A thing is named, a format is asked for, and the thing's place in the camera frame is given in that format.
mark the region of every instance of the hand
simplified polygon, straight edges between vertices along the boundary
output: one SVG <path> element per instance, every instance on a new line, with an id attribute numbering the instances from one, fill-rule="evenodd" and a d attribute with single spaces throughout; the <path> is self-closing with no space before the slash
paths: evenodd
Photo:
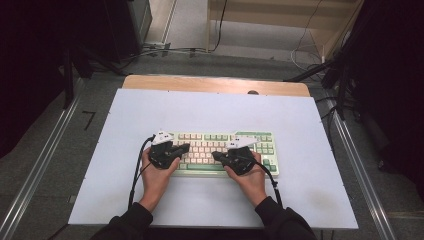
<path id="1" fill-rule="evenodd" d="M 261 163 L 261 155 L 253 151 L 252 154 L 255 160 Z M 228 176 L 240 185 L 244 195 L 254 207 L 258 206 L 266 198 L 265 172 L 257 164 L 253 166 L 250 172 L 242 176 L 237 176 L 229 166 L 225 166 L 224 169 L 227 171 Z"/>
<path id="2" fill-rule="evenodd" d="M 150 147 L 144 150 L 141 156 L 141 169 L 144 169 L 147 165 L 150 164 L 149 152 Z M 144 194 L 139 203 L 147 210 L 149 210 L 149 212 L 153 212 L 153 210 L 158 205 L 159 200 L 162 198 L 163 194 L 165 193 L 166 187 L 168 186 L 169 178 L 171 177 L 175 169 L 178 168 L 179 162 L 180 158 L 176 158 L 168 169 L 157 169 L 155 166 L 153 166 L 153 164 L 150 164 L 141 173 L 141 177 L 143 179 Z"/>

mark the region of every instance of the wrist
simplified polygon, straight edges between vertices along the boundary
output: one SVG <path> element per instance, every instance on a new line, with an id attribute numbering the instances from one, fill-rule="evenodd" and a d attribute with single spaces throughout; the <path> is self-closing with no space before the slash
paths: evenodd
<path id="1" fill-rule="evenodd" d="M 249 200 L 252 203 L 253 207 L 256 208 L 266 197 L 266 193 L 253 194 L 249 198 Z"/>
<path id="2" fill-rule="evenodd" d="M 149 212 L 153 212 L 153 210 L 155 210 L 156 206 L 158 205 L 159 200 L 160 197 L 154 197 L 145 194 L 138 203 Z"/>

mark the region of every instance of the green keycap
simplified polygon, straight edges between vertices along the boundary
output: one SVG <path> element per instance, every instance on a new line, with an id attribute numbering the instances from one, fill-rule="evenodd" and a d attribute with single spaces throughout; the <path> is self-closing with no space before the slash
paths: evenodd
<path id="1" fill-rule="evenodd" d="M 224 171 L 224 168 L 218 164 L 187 164 L 187 170 Z"/>

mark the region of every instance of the hand-mounted device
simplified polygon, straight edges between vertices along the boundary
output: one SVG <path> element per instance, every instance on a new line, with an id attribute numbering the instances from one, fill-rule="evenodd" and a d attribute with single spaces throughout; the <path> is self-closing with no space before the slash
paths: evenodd
<path id="1" fill-rule="evenodd" d="M 274 188 L 275 197 L 277 198 L 278 204 L 282 207 L 280 191 L 278 190 L 278 182 L 274 181 L 271 172 L 262 163 L 259 163 L 254 158 L 252 152 L 249 149 L 249 145 L 258 143 L 256 138 L 251 137 L 236 137 L 233 141 L 227 143 L 226 148 L 228 153 L 212 152 L 212 156 L 215 161 L 222 163 L 222 166 L 229 166 L 238 176 L 246 174 L 252 170 L 255 164 L 259 165 L 262 170 L 269 176 L 271 184 Z"/>
<path id="2" fill-rule="evenodd" d="M 180 157 L 184 153 L 187 153 L 190 149 L 190 144 L 183 144 L 181 146 L 172 146 L 172 140 L 173 137 L 171 134 L 165 132 L 165 131 L 159 131 L 156 135 L 153 135 L 152 137 L 146 139 L 144 141 L 140 153 L 138 155 L 137 159 L 137 167 L 135 169 L 134 173 L 134 179 L 133 184 L 130 192 L 130 197 L 128 200 L 128 209 L 131 207 L 133 200 L 134 200 L 134 192 L 135 192 L 135 185 L 137 184 L 138 178 L 140 177 L 141 173 L 148 167 L 150 164 L 153 164 L 156 168 L 161 169 L 168 169 L 169 166 L 171 166 L 172 162 L 175 160 L 175 158 Z M 148 142 L 152 142 L 152 147 L 149 152 L 149 160 L 150 163 L 144 167 L 142 170 L 139 171 L 140 168 L 140 162 L 141 157 L 144 151 L 144 148 L 146 147 L 146 144 Z"/>

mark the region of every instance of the sleeve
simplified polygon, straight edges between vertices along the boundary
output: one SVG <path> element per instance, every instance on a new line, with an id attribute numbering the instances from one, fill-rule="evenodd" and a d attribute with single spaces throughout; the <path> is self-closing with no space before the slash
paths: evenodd
<path id="1" fill-rule="evenodd" d="M 138 203 L 121 217 L 114 217 L 109 224 L 100 229 L 91 240 L 132 240 L 142 239 L 143 233 L 153 221 L 152 214 Z"/>
<path id="2" fill-rule="evenodd" d="M 283 209 L 271 197 L 265 198 L 255 211 L 262 219 L 269 239 L 316 239 L 305 219 L 291 208 Z"/>

